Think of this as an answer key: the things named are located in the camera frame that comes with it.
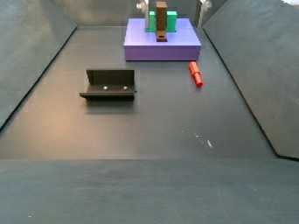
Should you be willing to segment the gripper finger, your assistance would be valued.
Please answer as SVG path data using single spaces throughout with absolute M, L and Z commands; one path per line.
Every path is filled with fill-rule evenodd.
M 139 0 L 136 8 L 144 13 L 144 28 L 150 28 L 150 0 Z
M 198 26 L 202 27 L 204 13 L 212 7 L 212 3 L 211 3 L 211 0 L 199 0 L 199 3 L 200 3 L 200 14 L 199 14 Z

